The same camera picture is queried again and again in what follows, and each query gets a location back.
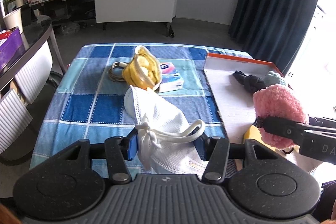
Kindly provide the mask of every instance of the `tv stand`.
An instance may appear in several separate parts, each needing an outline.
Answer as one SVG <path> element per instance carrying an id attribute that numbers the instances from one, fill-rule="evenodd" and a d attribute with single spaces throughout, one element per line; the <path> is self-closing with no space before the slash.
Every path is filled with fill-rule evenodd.
<path id="1" fill-rule="evenodd" d="M 52 18 L 53 26 L 96 19 L 107 22 L 163 22 L 166 35 L 174 37 L 170 23 L 176 16 L 177 0 L 42 0 L 31 4 Z"/>

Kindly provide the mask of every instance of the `white cardboard tray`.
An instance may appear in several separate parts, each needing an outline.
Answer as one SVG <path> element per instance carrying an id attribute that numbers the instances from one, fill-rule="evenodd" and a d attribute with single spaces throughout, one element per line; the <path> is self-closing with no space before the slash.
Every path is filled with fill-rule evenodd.
<path id="1" fill-rule="evenodd" d="M 214 95 L 228 139 L 231 143 L 242 143 L 244 133 L 255 121 L 255 110 L 253 95 L 246 92 L 243 85 L 233 76 L 236 70 L 241 70 L 246 75 L 256 75 L 262 78 L 270 70 L 274 72 L 279 72 L 279 70 L 269 62 L 208 54 L 204 64 L 204 73 Z M 311 172 L 322 163 L 295 151 L 290 155 L 279 153 L 307 172 Z"/>

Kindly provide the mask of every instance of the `dark gray cloth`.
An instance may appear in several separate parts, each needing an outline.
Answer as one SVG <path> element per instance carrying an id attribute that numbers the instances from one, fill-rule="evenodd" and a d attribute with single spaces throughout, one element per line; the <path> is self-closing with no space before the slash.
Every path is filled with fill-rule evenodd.
<path id="1" fill-rule="evenodd" d="M 255 75 L 245 75 L 241 71 L 236 71 L 233 76 L 240 84 L 244 85 L 247 92 L 252 94 L 267 87 L 262 78 Z"/>

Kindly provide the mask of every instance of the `mint green knit item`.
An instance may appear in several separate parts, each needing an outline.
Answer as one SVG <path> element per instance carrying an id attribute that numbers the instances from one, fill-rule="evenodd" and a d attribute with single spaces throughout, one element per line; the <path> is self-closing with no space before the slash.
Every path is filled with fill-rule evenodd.
<path id="1" fill-rule="evenodd" d="M 266 86 L 276 84 L 287 85 L 286 80 L 280 74 L 271 70 L 266 74 L 263 80 Z"/>

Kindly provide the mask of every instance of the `pink plush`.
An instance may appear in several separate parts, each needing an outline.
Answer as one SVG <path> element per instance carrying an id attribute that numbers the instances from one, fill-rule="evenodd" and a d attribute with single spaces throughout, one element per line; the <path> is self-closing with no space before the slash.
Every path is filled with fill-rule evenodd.
<path id="1" fill-rule="evenodd" d="M 285 85 L 271 85 L 255 92 L 253 102 L 256 117 L 277 116 L 309 124 L 309 117 L 304 112 L 300 101 L 295 97 L 293 91 Z M 292 140 L 267 133 L 263 128 L 260 128 L 260 133 L 264 143 L 277 149 L 295 146 Z"/>

